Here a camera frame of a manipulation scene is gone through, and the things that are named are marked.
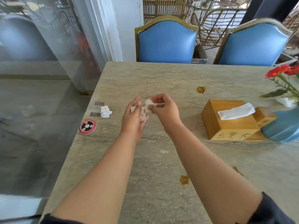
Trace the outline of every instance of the brown stain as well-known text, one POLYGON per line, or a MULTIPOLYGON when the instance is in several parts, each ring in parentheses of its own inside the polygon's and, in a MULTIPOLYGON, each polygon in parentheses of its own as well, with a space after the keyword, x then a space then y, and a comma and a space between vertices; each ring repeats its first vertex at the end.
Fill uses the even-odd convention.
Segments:
POLYGON ((237 167, 233 166, 233 169, 244 177, 244 175, 237 169, 237 167))
POLYGON ((189 176, 188 175, 182 175, 180 177, 180 182, 181 182, 182 186, 190 184, 190 178, 189 178, 189 176))
POLYGON ((196 88, 196 91, 198 92, 198 93, 202 93, 202 94, 204 94, 204 92, 207 90, 207 88, 205 87, 205 86, 199 86, 199 87, 197 87, 196 88))

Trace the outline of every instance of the red circle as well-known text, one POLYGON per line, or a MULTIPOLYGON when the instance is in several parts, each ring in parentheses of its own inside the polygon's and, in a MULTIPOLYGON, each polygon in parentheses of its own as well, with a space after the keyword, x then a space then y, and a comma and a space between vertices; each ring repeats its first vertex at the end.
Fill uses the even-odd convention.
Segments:
POLYGON ((84 122, 82 122, 82 123, 80 124, 79 131, 80 131, 82 134, 89 134, 89 133, 92 133, 92 132, 95 130, 96 126, 97 126, 97 124, 96 124, 96 122, 95 122, 94 120, 88 119, 88 120, 85 120, 84 122), (93 123, 93 127, 92 127, 89 131, 83 131, 83 130, 81 129, 81 127, 82 127, 83 124, 88 124, 88 121, 90 121, 90 122, 93 123))

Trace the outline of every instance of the forearm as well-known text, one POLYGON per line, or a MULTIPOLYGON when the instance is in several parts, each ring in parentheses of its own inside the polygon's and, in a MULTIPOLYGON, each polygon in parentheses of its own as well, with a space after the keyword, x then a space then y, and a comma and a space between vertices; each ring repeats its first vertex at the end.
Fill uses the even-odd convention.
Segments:
POLYGON ((102 159, 52 213, 89 223, 117 223, 131 172, 136 142, 121 133, 102 159))
POLYGON ((213 154, 185 126, 168 130, 179 158, 214 224, 245 224, 262 194, 213 154))

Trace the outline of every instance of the black pillar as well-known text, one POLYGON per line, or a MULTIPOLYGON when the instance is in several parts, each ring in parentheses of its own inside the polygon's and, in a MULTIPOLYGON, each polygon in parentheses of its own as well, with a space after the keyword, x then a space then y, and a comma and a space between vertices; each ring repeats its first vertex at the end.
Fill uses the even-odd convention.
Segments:
POLYGON ((299 0, 252 0, 240 24, 263 17, 282 22, 298 1, 299 0))

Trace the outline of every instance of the green leaf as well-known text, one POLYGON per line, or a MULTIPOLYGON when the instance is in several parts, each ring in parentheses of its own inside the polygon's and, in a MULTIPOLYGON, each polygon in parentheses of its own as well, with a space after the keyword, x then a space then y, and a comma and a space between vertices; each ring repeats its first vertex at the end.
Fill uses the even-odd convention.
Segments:
POLYGON ((278 90, 272 91, 272 92, 270 92, 268 94, 263 94, 260 97, 262 97, 262 98, 266 98, 266 97, 278 97, 278 96, 280 96, 282 94, 285 94, 287 92, 288 92, 287 89, 278 89, 278 90))

